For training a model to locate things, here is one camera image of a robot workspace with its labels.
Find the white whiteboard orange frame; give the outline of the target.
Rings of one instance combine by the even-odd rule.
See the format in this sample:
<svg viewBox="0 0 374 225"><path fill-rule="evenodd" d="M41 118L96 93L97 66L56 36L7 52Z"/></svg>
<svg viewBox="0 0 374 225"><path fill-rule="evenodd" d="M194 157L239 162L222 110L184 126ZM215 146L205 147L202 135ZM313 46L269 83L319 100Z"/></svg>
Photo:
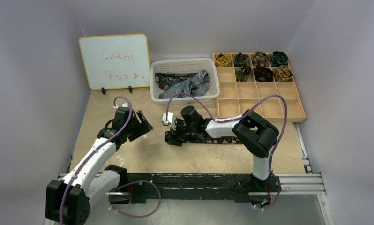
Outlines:
<svg viewBox="0 0 374 225"><path fill-rule="evenodd" d="M85 36L78 44L91 90L149 86L150 58L144 34Z"/></svg>

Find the dark colourful patterned tie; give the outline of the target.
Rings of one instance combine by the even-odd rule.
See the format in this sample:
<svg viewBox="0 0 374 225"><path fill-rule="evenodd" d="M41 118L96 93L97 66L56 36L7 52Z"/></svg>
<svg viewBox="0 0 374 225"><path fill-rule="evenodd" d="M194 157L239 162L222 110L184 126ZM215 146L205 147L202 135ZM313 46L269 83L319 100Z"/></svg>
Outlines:
<svg viewBox="0 0 374 225"><path fill-rule="evenodd" d="M194 77L195 73L155 73L154 81L164 91L184 80Z"/></svg>

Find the yellow rolled tie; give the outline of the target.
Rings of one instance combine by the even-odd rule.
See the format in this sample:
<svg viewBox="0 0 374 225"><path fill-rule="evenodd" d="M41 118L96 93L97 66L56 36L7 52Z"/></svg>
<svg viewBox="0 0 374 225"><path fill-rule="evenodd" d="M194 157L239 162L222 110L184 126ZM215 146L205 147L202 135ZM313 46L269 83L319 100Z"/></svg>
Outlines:
<svg viewBox="0 0 374 225"><path fill-rule="evenodd" d="M228 54L219 53L215 55L214 62L216 67L229 67L232 64L232 56Z"/></svg>

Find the wooden compartment tray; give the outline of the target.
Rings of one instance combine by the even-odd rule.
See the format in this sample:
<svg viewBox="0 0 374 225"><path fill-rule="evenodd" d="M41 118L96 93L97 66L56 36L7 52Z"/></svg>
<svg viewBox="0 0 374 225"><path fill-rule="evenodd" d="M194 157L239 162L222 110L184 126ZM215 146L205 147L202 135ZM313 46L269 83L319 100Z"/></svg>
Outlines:
<svg viewBox="0 0 374 225"><path fill-rule="evenodd" d="M270 121L281 122L287 117L289 122L303 122L306 113L303 108L301 98L294 80L291 82L258 82L255 80L253 69L256 68L251 62L251 57L255 53L245 53L249 55L248 65L252 72L247 82L236 81L236 71L239 67L234 65L234 58L238 52L223 53L232 56L232 64L229 67L216 67L219 82L220 94L217 97L217 116L225 119L238 116L251 109L260 100L264 102L255 108L262 117ZM273 75L278 67L266 67L273 71Z"/></svg>

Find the dark maroon rolled tie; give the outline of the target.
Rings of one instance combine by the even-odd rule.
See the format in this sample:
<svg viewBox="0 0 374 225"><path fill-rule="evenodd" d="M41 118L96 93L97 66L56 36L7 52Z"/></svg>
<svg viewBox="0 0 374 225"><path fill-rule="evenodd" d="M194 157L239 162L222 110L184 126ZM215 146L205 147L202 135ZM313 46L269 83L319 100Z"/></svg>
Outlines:
<svg viewBox="0 0 374 225"><path fill-rule="evenodd" d="M258 82L272 82L274 75L269 68L258 66L253 69L255 80Z"/></svg>

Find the dark green rolled tie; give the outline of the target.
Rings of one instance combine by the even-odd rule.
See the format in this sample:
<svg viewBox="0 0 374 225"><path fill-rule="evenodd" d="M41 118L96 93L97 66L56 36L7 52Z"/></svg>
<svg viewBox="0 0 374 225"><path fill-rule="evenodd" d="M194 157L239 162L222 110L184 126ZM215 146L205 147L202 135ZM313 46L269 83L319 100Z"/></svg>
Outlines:
<svg viewBox="0 0 374 225"><path fill-rule="evenodd" d="M284 52L274 51L270 58L270 64L272 67L287 66L288 56Z"/></svg>

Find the aluminium rail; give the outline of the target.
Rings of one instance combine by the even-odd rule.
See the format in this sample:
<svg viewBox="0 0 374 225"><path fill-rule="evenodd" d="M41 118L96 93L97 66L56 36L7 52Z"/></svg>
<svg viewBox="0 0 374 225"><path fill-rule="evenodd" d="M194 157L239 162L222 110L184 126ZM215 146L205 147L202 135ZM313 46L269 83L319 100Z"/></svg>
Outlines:
<svg viewBox="0 0 374 225"><path fill-rule="evenodd" d="M322 178L319 174L286 174L275 176L280 181L280 194L316 195L324 192ZM111 189L104 195L127 197L125 193L116 191L116 188Z"/></svg>

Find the orange brown rolled tie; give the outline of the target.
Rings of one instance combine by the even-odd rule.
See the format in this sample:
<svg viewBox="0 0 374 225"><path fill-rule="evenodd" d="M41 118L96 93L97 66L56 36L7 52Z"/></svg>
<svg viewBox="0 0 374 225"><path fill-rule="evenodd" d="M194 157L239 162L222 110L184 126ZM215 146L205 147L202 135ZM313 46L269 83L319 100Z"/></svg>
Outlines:
<svg viewBox="0 0 374 225"><path fill-rule="evenodd" d="M293 73L287 65L280 65L274 73L276 82L291 82L293 80Z"/></svg>

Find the black floral tie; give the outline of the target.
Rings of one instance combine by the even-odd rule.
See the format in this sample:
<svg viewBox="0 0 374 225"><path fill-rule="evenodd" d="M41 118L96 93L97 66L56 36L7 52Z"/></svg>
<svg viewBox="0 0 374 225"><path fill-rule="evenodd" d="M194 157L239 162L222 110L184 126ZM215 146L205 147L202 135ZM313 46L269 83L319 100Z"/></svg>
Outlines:
<svg viewBox="0 0 374 225"><path fill-rule="evenodd" d="M203 139L198 138L195 136L192 140L184 140L185 143L194 143L194 144L242 144L241 140L237 137L220 137L220 138L212 138L207 136Z"/></svg>

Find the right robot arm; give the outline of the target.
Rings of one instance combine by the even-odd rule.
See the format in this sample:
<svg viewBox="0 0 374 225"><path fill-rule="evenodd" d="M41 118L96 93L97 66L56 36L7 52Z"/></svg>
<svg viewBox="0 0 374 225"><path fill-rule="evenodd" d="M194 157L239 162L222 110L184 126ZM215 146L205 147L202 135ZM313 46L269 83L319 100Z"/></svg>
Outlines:
<svg viewBox="0 0 374 225"><path fill-rule="evenodd" d="M238 117L215 120L202 117L189 105L180 114L181 118L172 112L162 116L162 124L170 126L165 133L167 143L179 147L184 143L242 144L253 155L253 188L262 191L269 186L270 153L280 135L274 125L249 110Z"/></svg>

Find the dark olive rolled tie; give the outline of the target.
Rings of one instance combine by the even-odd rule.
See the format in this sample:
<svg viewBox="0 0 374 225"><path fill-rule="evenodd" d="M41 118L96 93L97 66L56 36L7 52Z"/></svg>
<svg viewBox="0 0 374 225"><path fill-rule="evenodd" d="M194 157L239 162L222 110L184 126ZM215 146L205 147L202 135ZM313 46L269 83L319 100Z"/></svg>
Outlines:
<svg viewBox="0 0 374 225"><path fill-rule="evenodd" d="M247 66L248 61L249 61L249 55L240 52L234 58L234 65L236 67Z"/></svg>

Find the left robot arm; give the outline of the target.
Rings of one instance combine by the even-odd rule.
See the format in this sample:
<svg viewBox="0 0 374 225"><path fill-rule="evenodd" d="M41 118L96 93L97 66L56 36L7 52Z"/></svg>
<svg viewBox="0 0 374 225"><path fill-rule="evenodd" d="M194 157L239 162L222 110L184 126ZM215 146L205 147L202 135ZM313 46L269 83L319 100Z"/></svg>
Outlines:
<svg viewBox="0 0 374 225"><path fill-rule="evenodd" d="M118 107L115 116L101 129L91 149L60 180L46 188L45 217L63 225L83 225L91 207L108 191L124 191L128 186L127 171L118 166L99 170L126 141L133 141L151 131L141 111Z"/></svg>

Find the white plastic basket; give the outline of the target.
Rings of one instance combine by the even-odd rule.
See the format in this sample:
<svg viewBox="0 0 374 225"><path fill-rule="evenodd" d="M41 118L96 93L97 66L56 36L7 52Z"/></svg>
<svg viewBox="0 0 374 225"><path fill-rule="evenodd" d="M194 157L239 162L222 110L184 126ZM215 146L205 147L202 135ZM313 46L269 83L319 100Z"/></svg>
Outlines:
<svg viewBox="0 0 374 225"><path fill-rule="evenodd" d="M164 92L155 81L155 73L198 73L206 70L209 73L209 89L206 93L197 97L201 102L208 102L220 94L220 84L215 63L210 58L176 59L155 61L150 67L150 95L153 101L160 105L167 105L169 98L160 99L159 95Z"/></svg>

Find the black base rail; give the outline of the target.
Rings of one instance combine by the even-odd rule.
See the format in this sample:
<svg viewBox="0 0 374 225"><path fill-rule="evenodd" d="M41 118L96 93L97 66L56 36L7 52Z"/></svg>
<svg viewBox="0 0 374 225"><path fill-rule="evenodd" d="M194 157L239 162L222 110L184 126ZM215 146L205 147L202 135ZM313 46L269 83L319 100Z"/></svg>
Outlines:
<svg viewBox="0 0 374 225"><path fill-rule="evenodd" d="M105 171L120 175L116 191L136 204L154 199L232 200L263 208L281 192L279 178L273 174L262 181L244 173L141 173L115 165Z"/></svg>

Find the brown patterned rolled tie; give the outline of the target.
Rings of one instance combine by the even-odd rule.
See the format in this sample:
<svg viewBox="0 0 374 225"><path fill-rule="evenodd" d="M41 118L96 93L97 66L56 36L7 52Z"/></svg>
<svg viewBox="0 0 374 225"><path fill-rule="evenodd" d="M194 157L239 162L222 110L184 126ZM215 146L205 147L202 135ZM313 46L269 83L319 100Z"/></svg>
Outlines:
<svg viewBox="0 0 374 225"><path fill-rule="evenodd" d="M269 62L270 62L270 57L264 52L257 51L252 55L251 62L254 67L258 67L258 66L268 67Z"/></svg>

